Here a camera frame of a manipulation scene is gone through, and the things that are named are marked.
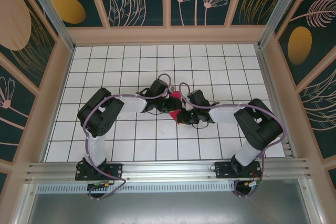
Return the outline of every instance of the purple cable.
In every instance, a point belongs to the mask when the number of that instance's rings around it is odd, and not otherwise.
[[[92,117],[92,115],[99,109],[99,107],[105,103],[106,101],[112,99],[112,98],[121,98],[121,97],[138,97],[138,98],[141,98],[143,100],[145,99],[156,99],[156,98],[159,98],[159,97],[162,97],[164,95],[167,95],[168,94],[168,91],[172,85],[172,79],[170,78],[170,76],[166,73],[163,73],[161,75],[159,75],[158,79],[161,77],[161,76],[167,76],[169,78],[169,84],[168,84],[168,87],[165,89],[165,91],[160,94],[160,95],[157,95],[155,97],[143,97],[141,95],[138,95],[138,94],[112,94],[108,97],[105,97],[102,101],[100,101],[94,108],[93,110],[89,113],[88,117],[85,119],[84,121],[84,124],[83,124],[83,131],[86,135],[86,140],[85,140],[85,151],[86,151],[86,155],[90,161],[90,164],[91,166],[97,171],[99,172],[100,174],[104,175],[105,177],[108,177],[108,178],[111,178],[111,179],[114,179],[114,180],[121,180],[123,181],[123,183],[121,185],[119,185],[118,187],[116,187],[116,189],[114,189],[112,192],[108,193],[108,194],[104,194],[103,196],[99,197],[99,198],[93,198],[92,195],[91,195],[91,192],[92,190],[94,190],[96,187],[92,187],[90,190],[89,190],[89,196],[91,199],[95,199],[95,200],[99,200],[99,199],[105,199],[109,196],[111,196],[112,194],[114,194],[114,192],[116,192],[120,187],[122,187],[125,183],[126,183],[126,180],[123,179],[123,178],[119,178],[119,177],[114,177],[112,175],[109,175],[105,172],[103,172],[102,170],[100,170],[92,161],[91,159],[91,156],[89,154],[89,132],[86,130],[86,125],[88,124],[88,121],[90,120],[90,118]]]
[[[264,156],[265,156],[265,150],[267,150],[268,148],[270,148],[271,146],[273,145],[276,145],[278,143],[280,143],[282,140],[285,139],[286,135],[287,135],[287,129],[284,125],[284,123],[278,119],[274,114],[268,112],[267,110],[264,110],[262,108],[259,108],[257,106],[253,106],[253,105],[250,105],[250,104],[219,104],[219,105],[215,105],[215,106],[199,106],[199,105],[196,105],[196,104],[192,104],[189,99],[187,99],[183,94],[182,94],[182,91],[181,91],[181,86],[182,85],[185,85],[188,87],[188,89],[190,90],[190,87],[187,83],[185,82],[181,82],[180,85],[178,85],[178,90],[180,92],[180,95],[182,97],[182,99],[188,103],[189,105],[191,105],[192,107],[195,107],[195,108],[199,108],[199,109],[215,109],[215,108],[220,108],[220,107],[248,107],[248,108],[252,108],[252,109],[255,109],[255,110],[259,110],[261,112],[264,112],[265,114],[269,115],[270,117],[272,117],[282,128],[282,131],[283,131],[283,134],[282,134],[282,137],[278,140],[278,141],[275,141],[274,143],[271,143],[269,144],[268,146],[266,146],[259,154],[257,157],[261,157],[262,158],[262,168],[261,168],[261,177],[260,177],[260,180],[262,180],[262,175],[264,174]],[[236,186],[238,184],[239,180],[236,180],[235,181],[235,184],[234,184],[234,193],[237,195],[237,196],[242,196],[243,194],[241,194],[240,192],[238,192],[236,190]],[[256,188],[252,191],[252,193],[250,193],[249,195],[252,195],[254,194],[254,192],[257,190],[258,186],[256,186]]]

